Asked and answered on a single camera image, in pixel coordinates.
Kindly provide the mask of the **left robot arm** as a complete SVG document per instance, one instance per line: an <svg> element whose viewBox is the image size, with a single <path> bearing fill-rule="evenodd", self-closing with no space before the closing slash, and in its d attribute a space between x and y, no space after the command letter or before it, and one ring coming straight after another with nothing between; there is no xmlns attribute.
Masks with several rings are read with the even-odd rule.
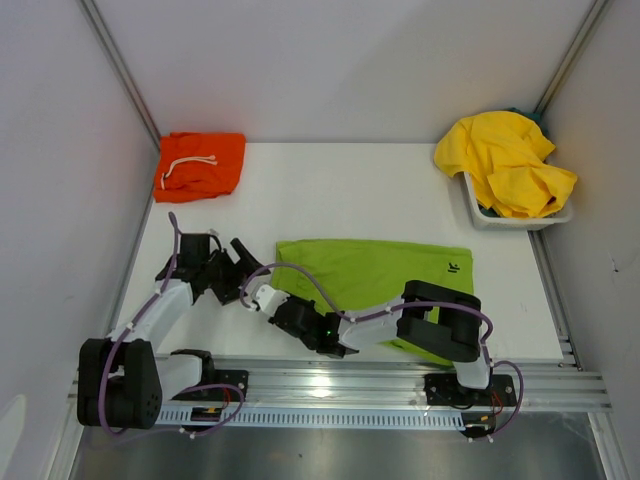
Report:
<svg viewBox="0 0 640 480"><path fill-rule="evenodd" d="M157 348L202 295L212 292L223 305L236 301L241 285L260 266L237 238L223 248L211 233L175 234L150 297L108 336L81 346L79 423L118 435L151 428L166 400L243 402L246 372L219 372L212 355L197 349L178 349L159 361Z"/></svg>

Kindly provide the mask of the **orange shorts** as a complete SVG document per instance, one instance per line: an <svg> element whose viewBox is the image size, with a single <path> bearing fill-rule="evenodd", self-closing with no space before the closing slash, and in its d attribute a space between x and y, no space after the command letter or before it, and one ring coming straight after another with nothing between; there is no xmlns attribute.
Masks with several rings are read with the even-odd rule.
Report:
<svg viewBox="0 0 640 480"><path fill-rule="evenodd" d="M188 203L230 195L243 170L241 133L172 132L161 138L154 175L157 203Z"/></svg>

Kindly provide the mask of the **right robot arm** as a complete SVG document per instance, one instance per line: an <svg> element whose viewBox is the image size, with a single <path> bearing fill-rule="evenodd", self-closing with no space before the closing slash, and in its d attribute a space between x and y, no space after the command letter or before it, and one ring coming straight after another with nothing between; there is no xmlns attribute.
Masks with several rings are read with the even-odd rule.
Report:
<svg viewBox="0 0 640 480"><path fill-rule="evenodd" d="M309 350L341 359L377 344L426 352L453 364L458 395L479 403L493 389L486 352L492 324L472 294L412 280L394 299L360 311L321 314L315 303L270 286L255 292L269 322Z"/></svg>

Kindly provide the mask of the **green shorts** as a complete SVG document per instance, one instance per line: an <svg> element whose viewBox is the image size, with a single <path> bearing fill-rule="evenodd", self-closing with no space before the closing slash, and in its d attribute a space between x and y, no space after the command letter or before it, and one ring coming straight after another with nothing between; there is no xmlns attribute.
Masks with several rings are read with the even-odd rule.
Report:
<svg viewBox="0 0 640 480"><path fill-rule="evenodd" d="M364 239L304 239L276 243L276 262L308 271L341 310L376 307L419 280L472 295L473 256L467 248Z"/></svg>

